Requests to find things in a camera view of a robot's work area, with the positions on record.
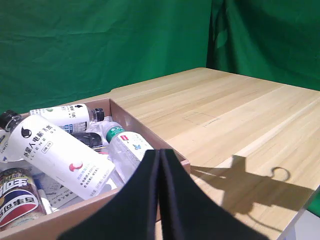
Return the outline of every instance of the green backdrop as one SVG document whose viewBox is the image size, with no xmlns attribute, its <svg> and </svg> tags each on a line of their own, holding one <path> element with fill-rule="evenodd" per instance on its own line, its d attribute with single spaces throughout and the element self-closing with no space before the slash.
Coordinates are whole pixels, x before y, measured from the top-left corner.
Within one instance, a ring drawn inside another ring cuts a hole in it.
<svg viewBox="0 0 320 240">
<path fill-rule="evenodd" d="M 211 0 L 0 0 L 0 112 L 205 67 Z"/>
<path fill-rule="evenodd" d="M 319 9 L 319 0 L 0 0 L 0 112 L 206 65 L 320 90 Z M 318 206 L 320 197 L 311 205 L 320 215 Z"/>
</svg>

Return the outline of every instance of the black bottle cap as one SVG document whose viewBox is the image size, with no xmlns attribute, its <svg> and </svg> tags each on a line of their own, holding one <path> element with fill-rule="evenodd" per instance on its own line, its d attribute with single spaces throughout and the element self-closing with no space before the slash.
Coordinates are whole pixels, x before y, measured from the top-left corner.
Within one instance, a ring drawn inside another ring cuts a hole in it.
<svg viewBox="0 0 320 240">
<path fill-rule="evenodd" d="M 0 115 L 0 128 L 5 129 L 7 124 L 11 121 L 14 116 L 17 116 L 18 113 L 12 110 L 7 110 Z"/>
<path fill-rule="evenodd" d="M 101 122 L 105 119 L 105 111 L 102 108 L 95 108 L 96 121 Z"/>
</svg>

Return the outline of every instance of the wooden table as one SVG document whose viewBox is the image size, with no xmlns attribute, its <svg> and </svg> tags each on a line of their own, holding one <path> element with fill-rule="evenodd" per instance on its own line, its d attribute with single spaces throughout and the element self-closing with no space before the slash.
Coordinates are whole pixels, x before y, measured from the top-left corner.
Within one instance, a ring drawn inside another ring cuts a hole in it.
<svg viewBox="0 0 320 240">
<path fill-rule="evenodd" d="M 212 200 L 271 239 L 284 238 L 319 186 L 319 91 L 196 68 L 92 99 L 105 96 L 183 154 Z"/>
</svg>

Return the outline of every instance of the black logo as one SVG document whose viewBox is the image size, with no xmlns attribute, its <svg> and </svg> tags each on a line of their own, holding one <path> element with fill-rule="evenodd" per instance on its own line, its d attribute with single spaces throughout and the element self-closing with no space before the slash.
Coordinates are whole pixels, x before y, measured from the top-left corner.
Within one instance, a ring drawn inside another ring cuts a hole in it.
<svg viewBox="0 0 320 240">
<path fill-rule="evenodd" d="M 29 129 L 24 129 L 24 127 L 21 128 L 21 135 L 22 137 L 24 137 L 25 139 L 30 138 L 31 137 L 31 131 Z"/>
</svg>

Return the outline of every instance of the water bottle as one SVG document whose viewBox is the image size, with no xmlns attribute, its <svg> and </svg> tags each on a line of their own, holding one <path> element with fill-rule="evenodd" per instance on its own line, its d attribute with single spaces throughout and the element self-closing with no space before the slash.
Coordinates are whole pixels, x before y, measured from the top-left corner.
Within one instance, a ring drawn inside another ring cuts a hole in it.
<svg viewBox="0 0 320 240">
<path fill-rule="evenodd" d="M 138 133 L 125 131 L 115 121 L 102 122 L 103 136 L 109 143 L 108 152 L 119 176 L 126 183 L 152 146 Z"/>
<path fill-rule="evenodd" d="M 69 134 L 84 132 L 90 123 L 101 122 L 105 118 L 102 108 L 90 109 L 85 104 L 33 109 L 29 114 L 41 115 Z"/>
<path fill-rule="evenodd" d="M 23 158 L 83 199 L 99 194 L 115 165 L 40 115 L 8 110 L 0 128 L 11 135 L 8 157 Z"/>
</svg>

